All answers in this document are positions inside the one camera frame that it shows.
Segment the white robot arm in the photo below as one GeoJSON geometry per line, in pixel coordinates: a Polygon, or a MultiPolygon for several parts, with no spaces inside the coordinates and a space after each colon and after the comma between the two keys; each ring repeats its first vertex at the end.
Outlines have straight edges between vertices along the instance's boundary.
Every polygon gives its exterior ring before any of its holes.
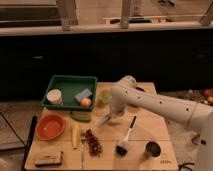
{"type": "Polygon", "coordinates": [[[122,116],[127,105],[142,107],[184,125],[200,135],[194,171],[213,171],[213,106],[153,94],[136,89],[132,76],[125,76],[110,89],[110,114],[122,116]]]}

